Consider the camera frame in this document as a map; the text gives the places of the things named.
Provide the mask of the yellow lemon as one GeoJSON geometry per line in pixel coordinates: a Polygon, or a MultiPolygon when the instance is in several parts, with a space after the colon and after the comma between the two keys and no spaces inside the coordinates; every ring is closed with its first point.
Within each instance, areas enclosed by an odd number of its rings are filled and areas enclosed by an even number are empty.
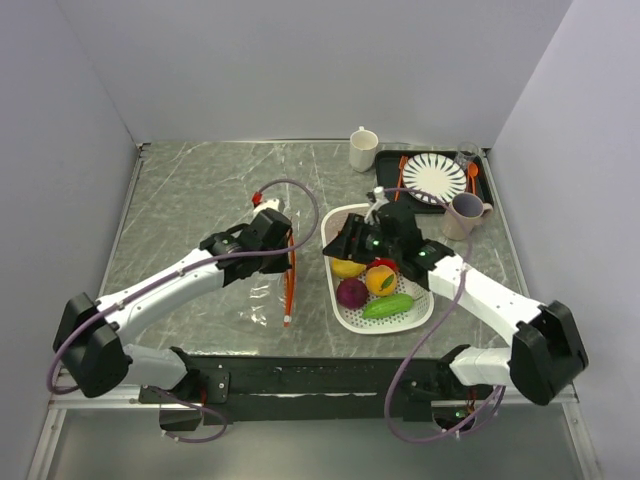
{"type": "Polygon", "coordinates": [[[351,260],[341,260],[333,258],[331,260],[331,271],[340,279],[356,278],[366,270],[366,265],[356,263],[351,260]]]}

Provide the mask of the orange fruit with leaf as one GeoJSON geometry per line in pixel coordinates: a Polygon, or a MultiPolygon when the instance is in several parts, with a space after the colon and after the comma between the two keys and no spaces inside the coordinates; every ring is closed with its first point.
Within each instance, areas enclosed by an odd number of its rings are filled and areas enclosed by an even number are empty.
{"type": "Polygon", "coordinates": [[[365,285],[370,294],[376,297],[392,295],[397,287],[396,272],[385,265],[371,267],[365,274],[365,285]]]}

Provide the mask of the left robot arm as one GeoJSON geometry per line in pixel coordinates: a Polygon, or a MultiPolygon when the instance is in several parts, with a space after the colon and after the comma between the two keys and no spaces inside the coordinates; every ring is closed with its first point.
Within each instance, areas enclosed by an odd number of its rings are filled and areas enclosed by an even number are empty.
{"type": "Polygon", "coordinates": [[[191,399],[199,372],[178,348],[154,350],[135,340],[178,307],[254,273],[283,273],[290,220],[273,208],[248,224],[215,233],[165,270],[98,300],[87,294],[64,308],[53,349],[76,389],[95,398],[122,383],[159,387],[172,399],[191,399]]]}

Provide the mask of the clear zip top bag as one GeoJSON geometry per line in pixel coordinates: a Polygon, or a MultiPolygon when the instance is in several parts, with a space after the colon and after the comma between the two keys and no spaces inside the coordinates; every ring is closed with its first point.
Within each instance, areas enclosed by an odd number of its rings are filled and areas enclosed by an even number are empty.
{"type": "Polygon", "coordinates": [[[256,274],[245,281],[246,300],[240,317],[260,327],[291,326],[297,286],[296,252],[286,255],[282,273],[256,274]]]}

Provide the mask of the purple onion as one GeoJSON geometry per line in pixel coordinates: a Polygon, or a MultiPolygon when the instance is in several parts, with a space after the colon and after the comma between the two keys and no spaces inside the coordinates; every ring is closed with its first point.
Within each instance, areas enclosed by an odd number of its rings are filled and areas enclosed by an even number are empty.
{"type": "Polygon", "coordinates": [[[351,310],[362,308],[368,296],[366,285],[358,278],[343,279],[336,290],[337,303],[351,310]]]}

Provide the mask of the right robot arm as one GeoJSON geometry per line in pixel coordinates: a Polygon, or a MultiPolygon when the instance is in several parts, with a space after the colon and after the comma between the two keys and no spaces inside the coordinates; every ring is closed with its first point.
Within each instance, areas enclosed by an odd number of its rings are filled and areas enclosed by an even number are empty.
{"type": "Polygon", "coordinates": [[[495,385],[547,405],[589,365],[566,305],[527,298],[474,269],[451,248],[423,237],[404,205],[387,203],[370,216],[350,212],[339,226],[323,227],[321,236],[325,256],[361,264],[390,259],[405,279],[451,300],[505,341],[503,348],[462,345],[442,359],[437,384],[449,398],[495,385]]]}

